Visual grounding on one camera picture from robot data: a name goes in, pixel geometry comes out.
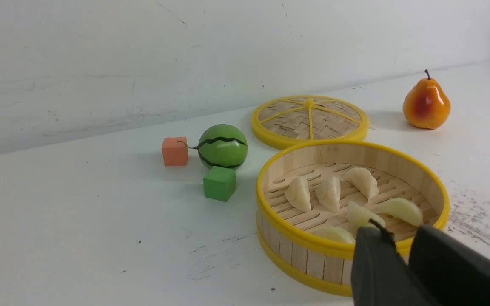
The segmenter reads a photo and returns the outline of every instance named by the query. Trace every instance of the toy pear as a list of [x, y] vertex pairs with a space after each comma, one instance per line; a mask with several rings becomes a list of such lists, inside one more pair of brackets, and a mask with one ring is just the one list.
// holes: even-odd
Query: toy pear
[[449, 99], [442, 91], [440, 84], [430, 78], [418, 81], [404, 99], [403, 112], [406, 120], [417, 128], [434, 130], [439, 128], [451, 112]]

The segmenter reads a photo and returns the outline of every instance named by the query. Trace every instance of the yellow rim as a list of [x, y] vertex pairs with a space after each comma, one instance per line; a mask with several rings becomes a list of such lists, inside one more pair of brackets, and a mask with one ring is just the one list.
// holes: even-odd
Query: yellow rim
[[[303, 102], [297, 102], [297, 101], [291, 100], [291, 99], [303, 99], [303, 98], [329, 99], [329, 100], [328, 101], [321, 101], [319, 103], [315, 103], [313, 106], [308, 106], [307, 102], [303, 103]], [[348, 119], [348, 116], [346, 116], [344, 114], [341, 114], [341, 113], [334, 111], [334, 110], [329, 110], [329, 109], [324, 108], [322, 105], [324, 102], [339, 102], [339, 103], [342, 103], [342, 104], [352, 108], [353, 110], [355, 110], [360, 115], [361, 122], [360, 122], [360, 124], [356, 130], [352, 131], [351, 133], [349, 133], [345, 136], [338, 138], [338, 140], [342, 139], [342, 140], [349, 140], [349, 141], [362, 141], [362, 140], [364, 140], [364, 138], [366, 138], [366, 134], [368, 133], [368, 128], [370, 127], [370, 120], [369, 120], [368, 116], [366, 115], [366, 113], [364, 113], [360, 108], [358, 108], [358, 107], [356, 107], [356, 106], [354, 106], [354, 105], [352, 105], [346, 101], [343, 101], [341, 99], [335, 99], [332, 97], [325, 97], [325, 96], [307, 96], [307, 95], [288, 96], [288, 97], [273, 99], [272, 101], [264, 103], [261, 106], [259, 106], [256, 110], [254, 110], [253, 115], [251, 117], [251, 127], [253, 129], [253, 134], [255, 135], [256, 138], [258, 138], [260, 141], [262, 141], [266, 145], [269, 145], [270, 147], [274, 147], [276, 149], [283, 150], [283, 149], [286, 149], [286, 148], [291, 147], [293, 145], [299, 145], [302, 143], [309, 143], [309, 142], [317, 143], [319, 141], [324, 141], [324, 139], [317, 139], [317, 140], [315, 140], [315, 139], [294, 139], [294, 138], [281, 136], [281, 135], [278, 135], [278, 134], [275, 134], [275, 133], [272, 133], [272, 132], [266, 130], [266, 128], [264, 128], [264, 126], [262, 126], [261, 122], [258, 120], [258, 116], [259, 116], [260, 112], [262, 110], [264, 110], [267, 106], [269, 106], [270, 104], [276, 103], [278, 101], [284, 101], [284, 102], [294, 103], [294, 104], [298, 104], [298, 105], [303, 105], [302, 107], [295, 108], [295, 109], [289, 110], [289, 111], [284, 111], [284, 112], [281, 112], [280, 114], [289, 113], [289, 112], [293, 112], [296, 110], [301, 110], [303, 108], [308, 108], [310, 120], [311, 120], [311, 109], [312, 108], [318, 109], [318, 110], [323, 110], [323, 111], [325, 110], [329, 113], [334, 113], [338, 116], [342, 116], [342, 117]], [[280, 114], [272, 116], [271, 119], [276, 118]], [[310, 125], [309, 132], [310, 132], [310, 138], [312, 138], [311, 134], [313, 133], [313, 129], [311, 128], [311, 125]]]
[[286, 275], [292, 277], [296, 281], [303, 283], [304, 285], [311, 287], [313, 289], [317, 289], [319, 291], [326, 292], [327, 294], [334, 294], [340, 296], [352, 296], [351, 288], [347, 285], [338, 285], [336, 283], [329, 283], [328, 281], [324, 281], [318, 278], [315, 278], [311, 275], [307, 275], [302, 271], [294, 268], [293, 266], [285, 263], [280, 257], [278, 257], [266, 244], [264, 238], [260, 234], [260, 229], [258, 222], [256, 223], [256, 228], [258, 230], [258, 240], [260, 241], [260, 245], [262, 246], [264, 252], [268, 256], [268, 258], [283, 271]]
[[[268, 204], [264, 196], [262, 195], [262, 178], [264, 177], [264, 174], [268, 167], [274, 163], [276, 160], [279, 158], [283, 157], [285, 154], [290, 153], [291, 151], [296, 151], [297, 149], [301, 149], [304, 147], [311, 147], [313, 145], [330, 145], [330, 144], [342, 144], [342, 145], [364, 145], [366, 147], [373, 147], [375, 149], [387, 151], [389, 153], [392, 153], [393, 155], [400, 156], [404, 159], [407, 159], [408, 161], [416, 164], [419, 166], [426, 174], [428, 174], [436, 183], [438, 188], [441, 190], [443, 199], [444, 199], [444, 206], [442, 209], [442, 213], [440, 214], [440, 217], [434, 223], [434, 228], [437, 228], [439, 230], [443, 230], [445, 228], [445, 225], [447, 224], [447, 221], [449, 219], [449, 211], [450, 211], [450, 201], [449, 201], [449, 196], [447, 195], [447, 190], [445, 190], [444, 185], [442, 184], [442, 181], [432, 172], [426, 165], [422, 164], [418, 160], [412, 158], [411, 156], [408, 156], [404, 153], [401, 153], [399, 151], [396, 151], [395, 149], [391, 149], [389, 147], [384, 147], [382, 145], [374, 144], [374, 143], [368, 143], [368, 142], [356, 142], [356, 141], [342, 141], [342, 140], [334, 140], [334, 139], [326, 139], [326, 140], [319, 140], [315, 142], [306, 142], [306, 143], [301, 143], [298, 145], [294, 145], [293, 147], [289, 147], [287, 149], [284, 149], [283, 151], [280, 151], [278, 154], [274, 155], [263, 167], [262, 170], [260, 170], [260, 174], [258, 176], [258, 179], [256, 181], [256, 201], [258, 202], [258, 208], [261, 211], [261, 213], [264, 215], [264, 217], [267, 219], [267, 221], [272, 225], [274, 228], [276, 228], [280, 234], [284, 235], [287, 237], [289, 240], [296, 242], [297, 244], [300, 244], [304, 248], [308, 248], [310, 250], [313, 250], [315, 252], [320, 252], [321, 254], [328, 255], [328, 256], [334, 256], [338, 258], [343, 258], [343, 259], [352, 259], [353, 258], [353, 253], [354, 253], [354, 244], [344, 244], [342, 242], [337, 242], [337, 241], [331, 241], [327, 240], [324, 238], [317, 237], [313, 234], [309, 234], [308, 232], [305, 232], [303, 230], [300, 230], [287, 221], [285, 221], [282, 217], [280, 217]], [[408, 256], [410, 255], [410, 248], [413, 242], [413, 238], [408, 238], [406, 240], [398, 241], [396, 243], [396, 250], [402, 255], [402, 256]]]

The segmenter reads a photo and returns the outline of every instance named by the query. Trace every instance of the orange cube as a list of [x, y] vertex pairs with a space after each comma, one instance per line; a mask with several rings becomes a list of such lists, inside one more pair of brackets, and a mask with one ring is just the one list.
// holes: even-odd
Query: orange cube
[[188, 163], [188, 147], [186, 147], [186, 144], [186, 137], [164, 139], [164, 143], [162, 144], [162, 156], [164, 157], [164, 165], [166, 167], [186, 165]]

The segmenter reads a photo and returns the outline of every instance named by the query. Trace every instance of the watermelon stem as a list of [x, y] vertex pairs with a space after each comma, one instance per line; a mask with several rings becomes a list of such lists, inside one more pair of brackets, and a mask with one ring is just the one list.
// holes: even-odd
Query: watermelon stem
[[193, 149], [193, 150], [197, 150], [198, 149], [198, 146], [196, 146], [196, 147], [189, 147], [184, 141], [177, 141], [177, 142], [182, 142], [183, 144], [185, 144], [185, 147], [188, 147], [189, 149]]

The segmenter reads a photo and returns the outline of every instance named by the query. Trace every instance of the white wall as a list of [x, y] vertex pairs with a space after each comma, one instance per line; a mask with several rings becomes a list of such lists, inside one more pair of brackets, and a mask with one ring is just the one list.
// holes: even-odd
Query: white wall
[[0, 153], [489, 58], [490, 0], [0, 0]]

